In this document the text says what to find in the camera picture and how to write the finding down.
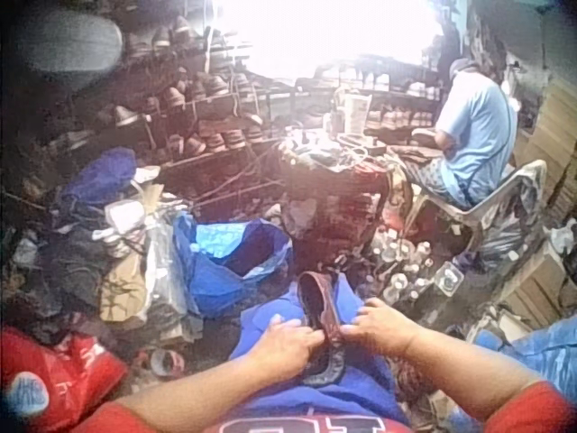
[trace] blue bag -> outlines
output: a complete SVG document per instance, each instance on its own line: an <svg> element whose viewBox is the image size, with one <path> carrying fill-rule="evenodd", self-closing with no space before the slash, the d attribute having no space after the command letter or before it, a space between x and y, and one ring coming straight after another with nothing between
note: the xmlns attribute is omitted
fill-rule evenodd
<svg viewBox="0 0 577 433"><path fill-rule="evenodd" d="M262 219L200 225L181 213L174 222L174 242L187 290L208 318L222 316L253 294L258 282L292 261L290 238Z"/></svg>

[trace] plastic bag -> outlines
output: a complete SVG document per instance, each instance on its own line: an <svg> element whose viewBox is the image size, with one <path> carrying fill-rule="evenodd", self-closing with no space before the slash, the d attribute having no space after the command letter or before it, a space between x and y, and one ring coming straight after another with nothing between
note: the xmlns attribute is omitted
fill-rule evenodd
<svg viewBox="0 0 577 433"><path fill-rule="evenodd" d="M147 236L145 280L151 289L151 305L146 315L157 329L167 329L186 316L187 310L198 315L198 307L187 293L180 259L172 242L173 228L157 222Z"/></svg>
<svg viewBox="0 0 577 433"><path fill-rule="evenodd" d="M125 373L92 336L69 334L49 349L13 328L2 331L2 389L33 430L74 426Z"/></svg>
<svg viewBox="0 0 577 433"><path fill-rule="evenodd" d="M478 260L484 271L499 268L507 254L526 241L538 221L541 180L528 170L518 176L516 193L499 203L479 247Z"/></svg>
<svg viewBox="0 0 577 433"><path fill-rule="evenodd" d="M188 292L209 318L223 315L292 260L290 238L263 219L198 225L191 215L181 214L174 223L174 239Z"/></svg>

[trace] wire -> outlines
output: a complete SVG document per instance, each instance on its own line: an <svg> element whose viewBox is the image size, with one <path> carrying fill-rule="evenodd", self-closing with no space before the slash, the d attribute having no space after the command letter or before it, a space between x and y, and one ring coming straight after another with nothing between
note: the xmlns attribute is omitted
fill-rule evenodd
<svg viewBox="0 0 577 433"><path fill-rule="evenodd" d="M37 204L35 204L35 203L32 203L31 201L26 200L25 198L21 198L21 197L15 196L14 194L10 194L9 192L6 192L6 191L4 191L4 190L2 190L2 194L5 195L5 196L7 196L7 197L9 197L9 198L11 198L11 199L13 199L13 200L16 200L16 201L19 201L19 202L21 202L21 203L24 203L25 205L28 205L28 206L30 206L30 207L34 207L34 208L36 208L36 209L44 210L44 211L47 210L46 207L44 207L44 206L37 205Z"/></svg>
<svg viewBox="0 0 577 433"><path fill-rule="evenodd" d="M274 149L276 149L279 146L279 143L275 143L273 144L265 153L263 153L262 155L258 156L253 162L251 162L249 165L247 165L243 170L241 170L238 174L232 176L230 179L226 180L225 182L223 182L222 184L220 184L218 187L216 187L215 189L212 189L204 194L202 194L200 197L196 198L197 201L202 200L203 198L207 198L210 197L214 194L216 194L218 191L220 191L221 189L223 189L225 186L237 181L238 179L240 179L242 176L245 175L249 175L248 173L250 173L250 170L252 169L253 166L255 166L256 164L258 164L265 156L267 156L269 153L271 153Z"/></svg>

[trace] man's right arm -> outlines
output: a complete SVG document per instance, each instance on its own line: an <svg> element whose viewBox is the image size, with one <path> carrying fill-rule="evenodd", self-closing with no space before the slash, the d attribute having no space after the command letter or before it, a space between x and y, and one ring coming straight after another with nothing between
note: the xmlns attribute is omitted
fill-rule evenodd
<svg viewBox="0 0 577 433"><path fill-rule="evenodd" d="M467 413L483 421L525 388L543 381L514 359L425 329L380 299L367 301L353 324L342 326L342 331L376 353L407 359Z"/></svg>

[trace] blue cloth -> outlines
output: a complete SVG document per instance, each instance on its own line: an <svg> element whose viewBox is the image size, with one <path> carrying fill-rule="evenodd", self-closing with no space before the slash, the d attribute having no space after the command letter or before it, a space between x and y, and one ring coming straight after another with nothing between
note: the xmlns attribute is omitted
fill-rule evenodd
<svg viewBox="0 0 577 433"><path fill-rule="evenodd" d="M568 401L577 404L577 316L560 320L512 343L483 329L474 341L489 350L501 352L541 374ZM456 407L450 414L449 431L479 433L482 425Z"/></svg>
<svg viewBox="0 0 577 433"><path fill-rule="evenodd" d="M90 162L64 188L62 199L73 198L80 203L102 207L118 199L136 173L134 151L116 147Z"/></svg>
<svg viewBox="0 0 577 433"><path fill-rule="evenodd" d="M490 78L459 72L441 111L436 129L456 141L454 155L444 159L441 175L449 193L466 208L463 185L472 178L469 195L475 204L493 192L513 152L517 113Z"/></svg>
<svg viewBox="0 0 577 433"><path fill-rule="evenodd" d="M335 288L334 301L344 323L350 323L362 305L342 274ZM231 359L246 354L252 348L275 314L286 320L304 317L298 302L296 283L292 283L288 294L281 298L242 313L241 338ZM307 414L311 407L317 413L376 416L408 425L395 400L395 382L384 359L357 346L347 348L346 370L340 382L322 388L309 388L297 381L283 383L260 392L238 408L234 416L297 416Z"/></svg>

